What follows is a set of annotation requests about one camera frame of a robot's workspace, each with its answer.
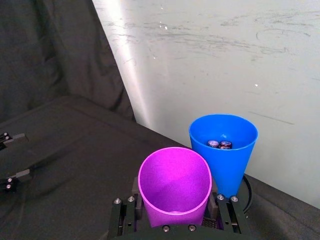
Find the scratch mark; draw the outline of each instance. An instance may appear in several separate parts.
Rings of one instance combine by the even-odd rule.
[[[274,48],[267,48],[267,47],[260,47],[260,52],[262,54],[274,54],[274,53],[279,53],[279,54],[283,54],[283,53],[288,53],[289,50],[288,48],[284,47],[283,49],[274,49]]]
[[[176,11],[176,12],[164,12],[164,13],[154,13],[151,16],[161,16],[161,15],[176,15],[176,14],[185,14],[185,11]]]
[[[270,34],[283,35],[283,36],[286,36],[286,37],[290,37],[289,34],[303,34],[305,36],[311,37],[310,34],[308,34],[306,32],[303,32],[303,31],[295,31],[295,30],[281,29],[281,28],[269,28],[269,29],[266,29],[266,30],[258,31],[255,34],[255,37],[259,40],[258,34],[259,33],[267,33],[267,32],[270,32]]]
[[[306,23],[290,23],[290,22],[288,22],[287,25],[313,27],[312,24],[306,24]]]
[[[251,61],[252,61],[252,62],[255,62],[255,61],[257,61],[258,59],[262,59],[262,58],[263,58],[262,56],[253,55],[253,56],[251,57]]]
[[[191,33],[162,33],[162,34],[157,34],[157,37],[170,37],[170,38],[175,38],[175,37],[184,37],[184,36],[191,36],[191,37],[202,37],[201,35],[197,34],[191,34]]]
[[[191,30],[191,28],[184,27],[184,26],[181,26],[181,25],[179,25],[179,26],[174,26],[174,27],[172,27],[171,29],[173,29],[173,30]]]
[[[151,54],[153,54],[153,52],[151,51],[151,48],[150,48],[150,47],[148,47],[148,49],[149,49],[149,52],[150,52]]]
[[[208,26],[205,26],[205,27],[201,28],[200,31],[202,31],[202,30],[208,30],[208,29],[209,29],[209,27],[208,27]]]
[[[130,58],[129,60],[125,61],[123,64],[126,64],[126,63],[128,63],[128,62],[130,62],[130,61],[133,61],[133,65],[134,65],[134,66],[137,65],[137,61],[136,61],[133,57]]]
[[[255,94],[255,95],[260,95],[259,92],[255,92],[255,91],[243,91],[244,93],[248,93],[248,94]]]
[[[284,121],[284,120],[277,119],[277,118],[274,118],[274,117],[271,117],[271,116],[262,115],[262,114],[259,114],[259,113],[253,112],[253,111],[248,111],[248,113],[255,114],[255,115],[258,115],[260,117],[267,118],[267,119],[272,119],[272,120],[275,120],[275,121],[278,121],[278,122],[281,122],[281,123],[284,123],[284,124],[295,125],[293,122]]]

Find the bolt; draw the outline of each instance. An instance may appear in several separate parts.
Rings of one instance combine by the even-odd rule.
[[[188,229],[189,229],[190,232],[194,232],[197,228],[196,228],[195,225],[189,225]]]
[[[223,200],[223,199],[225,199],[225,197],[224,197],[224,196],[222,196],[222,194],[219,194],[218,196],[216,196],[216,198],[217,198],[217,199],[219,199],[219,200]]]
[[[134,196],[130,196],[129,198],[128,198],[128,201],[129,202],[133,202],[135,200],[135,197]]]
[[[164,226],[162,227],[162,230],[167,233],[167,232],[170,231],[170,227],[169,227],[168,225],[164,225]]]
[[[236,196],[232,196],[232,197],[231,197],[231,201],[232,201],[232,202],[238,202],[238,198],[237,198]]]
[[[121,203],[121,199],[120,198],[116,198],[114,201],[113,201],[114,204],[120,204]]]

